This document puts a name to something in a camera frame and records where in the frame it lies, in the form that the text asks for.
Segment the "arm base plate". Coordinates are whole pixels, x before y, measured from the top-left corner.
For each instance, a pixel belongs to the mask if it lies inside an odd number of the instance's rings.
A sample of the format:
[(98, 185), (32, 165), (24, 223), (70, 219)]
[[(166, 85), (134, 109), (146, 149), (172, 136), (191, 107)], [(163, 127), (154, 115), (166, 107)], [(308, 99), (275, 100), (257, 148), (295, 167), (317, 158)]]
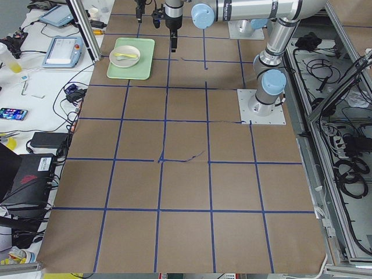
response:
[(286, 125), (285, 116), (281, 99), (276, 99), (275, 105), (271, 106), (270, 114), (260, 116), (249, 108), (249, 101), (255, 97), (256, 90), (238, 89), (237, 97), (239, 104), (239, 113), (242, 124), (261, 124), (261, 125)]
[(228, 22), (231, 39), (264, 40), (263, 28), (268, 19), (234, 20)]

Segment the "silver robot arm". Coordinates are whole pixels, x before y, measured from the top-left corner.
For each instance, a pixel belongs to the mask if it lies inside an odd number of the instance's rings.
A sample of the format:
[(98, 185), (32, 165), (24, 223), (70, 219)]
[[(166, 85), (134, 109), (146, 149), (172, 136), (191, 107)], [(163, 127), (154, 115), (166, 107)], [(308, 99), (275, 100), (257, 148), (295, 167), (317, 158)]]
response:
[(278, 67), (299, 22), (320, 11), (325, 1), (191, 1), (193, 24), (206, 29), (215, 22), (275, 19), (265, 50), (255, 57), (253, 68), (258, 89), (249, 99), (248, 108), (257, 116), (269, 116), (287, 83)]

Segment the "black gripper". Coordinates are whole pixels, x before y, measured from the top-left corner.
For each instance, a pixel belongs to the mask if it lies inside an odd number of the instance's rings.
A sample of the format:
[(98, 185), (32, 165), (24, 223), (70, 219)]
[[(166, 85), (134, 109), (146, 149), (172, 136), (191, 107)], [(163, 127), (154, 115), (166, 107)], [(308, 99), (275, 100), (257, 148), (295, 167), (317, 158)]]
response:
[[(136, 18), (141, 23), (142, 15), (145, 13), (145, 0), (135, 0), (135, 2), (137, 4)], [(183, 22), (183, 1), (165, 0), (164, 11), (166, 26), (170, 30), (171, 52), (175, 52), (177, 50), (177, 30), (181, 28)]]

